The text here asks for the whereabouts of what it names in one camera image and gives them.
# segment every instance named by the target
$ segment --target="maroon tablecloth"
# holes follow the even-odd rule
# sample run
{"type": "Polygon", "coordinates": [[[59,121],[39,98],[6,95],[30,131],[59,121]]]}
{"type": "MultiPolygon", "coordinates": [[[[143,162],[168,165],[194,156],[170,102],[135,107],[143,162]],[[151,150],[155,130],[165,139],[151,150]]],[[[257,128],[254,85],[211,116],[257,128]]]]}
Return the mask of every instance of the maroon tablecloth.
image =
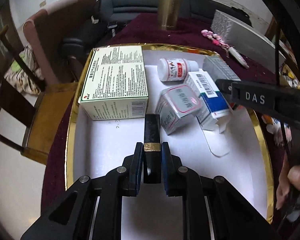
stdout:
{"type": "MultiPolygon", "coordinates": [[[[243,80],[275,83],[275,75],[258,64],[244,57],[250,68],[244,69],[232,57],[227,58],[226,53],[210,40],[201,35],[201,30],[210,29],[211,22],[202,22],[194,19],[178,20],[176,31],[161,31],[157,29],[156,14],[140,14],[132,20],[120,33],[118,33],[109,44],[121,43],[166,43],[208,49],[219,53],[232,70],[243,80]]],[[[42,187],[41,210],[44,209],[65,190],[65,146],[66,133],[70,118],[72,102],[69,104],[62,121],[58,127],[57,134],[50,149],[48,163],[44,175],[42,187]]],[[[273,136],[265,130],[261,124],[268,145],[274,176],[275,191],[278,187],[279,174],[282,167],[284,150],[274,145],[273,136]]],[[[273,225],[278,226],[280,213],[274,211],[273,225]]]]}

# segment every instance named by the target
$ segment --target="white box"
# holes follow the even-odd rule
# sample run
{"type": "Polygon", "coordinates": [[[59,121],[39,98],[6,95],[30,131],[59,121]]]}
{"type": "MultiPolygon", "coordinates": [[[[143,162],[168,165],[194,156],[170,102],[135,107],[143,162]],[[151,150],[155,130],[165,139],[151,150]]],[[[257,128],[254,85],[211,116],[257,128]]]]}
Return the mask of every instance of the white box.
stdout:
{"type": "Polygon", "coordinates": [[[223,132],[232,112],[209,73],[202,69],[188,72],[184,84],[188,85],[202,102],[202,110],[197,114],[201,129],[219,129],[220,133],[223,132]]]}
{"type": "MultiPolygon", "coordinates": [[[[275,46],[256,29],[231,15],[216,10],[211,30],[220,35],[225,43],[234,46],[239,53],[275,73],[275,46]]],[[[285,57],[279,52],[279,65],[281,66],[284,61],[285,57]]]]}
{"type": "Polygon", "coordinates": [[[93,49],[79,99],[92,120],[145,117],[147,102],[141,46],[93,49]]]}

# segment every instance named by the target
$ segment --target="gray box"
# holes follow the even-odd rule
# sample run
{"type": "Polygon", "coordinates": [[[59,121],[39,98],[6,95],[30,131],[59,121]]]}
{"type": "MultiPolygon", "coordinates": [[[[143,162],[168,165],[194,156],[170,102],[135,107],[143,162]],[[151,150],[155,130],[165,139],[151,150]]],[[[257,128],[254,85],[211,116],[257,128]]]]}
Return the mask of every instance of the gray box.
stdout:
{"type": "Polygon", "coordinates": [[[217,79],[240,81],[236,73],[218,56],[206,56],[202,69],[209,73],[214,82],[217,79]]]}
{"type": "Polygon", "coordinates": [[[178,85],[162,90],[155,110],[167,135],[188,123],[200,112],[202,103],[190,87],[178,85]]]}
{"type": "MultiPolygon", "coordinates": [[[[274,44],[256,29],[231,15],[216,10],[211,30],[220,35],[225,43],[234,46],[239,53],[275,73],[274,44]]],[[[279,52],[279,65],[284,61],[285,57],[279,52]]]]}

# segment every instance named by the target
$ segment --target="thermos bottle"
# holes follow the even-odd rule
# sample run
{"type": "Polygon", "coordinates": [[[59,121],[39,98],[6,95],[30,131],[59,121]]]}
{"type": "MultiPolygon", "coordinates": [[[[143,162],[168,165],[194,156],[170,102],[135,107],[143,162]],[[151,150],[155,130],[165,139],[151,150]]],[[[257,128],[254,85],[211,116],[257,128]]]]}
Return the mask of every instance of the thermos bottle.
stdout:
{"type": "Polygon", "coordinates": [[[159,0],[158,26],[161,30],[176,28],[181,0],[159,0]]]}

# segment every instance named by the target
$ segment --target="red and white label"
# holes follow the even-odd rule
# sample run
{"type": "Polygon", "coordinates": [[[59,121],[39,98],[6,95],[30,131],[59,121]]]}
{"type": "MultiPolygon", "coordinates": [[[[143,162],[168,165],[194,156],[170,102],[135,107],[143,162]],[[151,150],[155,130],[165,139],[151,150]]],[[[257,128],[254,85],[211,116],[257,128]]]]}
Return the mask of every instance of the red and white label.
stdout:
{"type": "Polygon", "coordinates": [[[183,80],[186,78],[188,66],[183,58],[167,59],[169,76],[167,81],[183,80]]]}
{"type": "Polygon", "coordinates": [[[194,103],[195,105],[197,105],[198,104],[198,101],[195,99],[195,98],[193,98],[193,97],[190,97],[190,100],[192,101],[192,103],[194,103]]]}

